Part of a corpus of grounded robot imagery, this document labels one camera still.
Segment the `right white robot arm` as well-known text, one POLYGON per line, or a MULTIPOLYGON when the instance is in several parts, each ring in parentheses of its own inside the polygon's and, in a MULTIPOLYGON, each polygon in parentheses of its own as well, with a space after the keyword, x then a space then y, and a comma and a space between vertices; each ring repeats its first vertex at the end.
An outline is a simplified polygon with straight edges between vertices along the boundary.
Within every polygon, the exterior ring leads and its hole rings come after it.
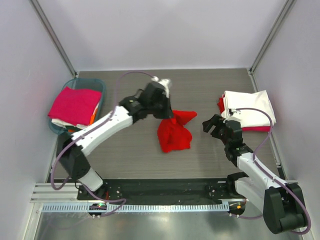
POLYGON ((222 141, 227 159, 240 169, 227 177, 230 192, 252 202, 273 234, 309 228, 311 221, 302 189, 278 177, 254 156, 243 140, 240 122, 215 114, 202 127, 222 141))

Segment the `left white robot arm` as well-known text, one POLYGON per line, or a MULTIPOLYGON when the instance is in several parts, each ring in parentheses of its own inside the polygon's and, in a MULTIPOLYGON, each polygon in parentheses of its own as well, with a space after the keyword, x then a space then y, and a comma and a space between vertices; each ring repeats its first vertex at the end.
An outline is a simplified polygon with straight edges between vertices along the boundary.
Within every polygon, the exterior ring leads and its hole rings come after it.
POLYGON ((169 79, 152 79, 144 89, 121 100, 103 118, 67 137, 57 157, 68 177, 80 182, 89 195, 105 198, 107 183, 91 167, 88 155, 112 135, 148 115, 161 120, 173 118, 170 87, 169 79))

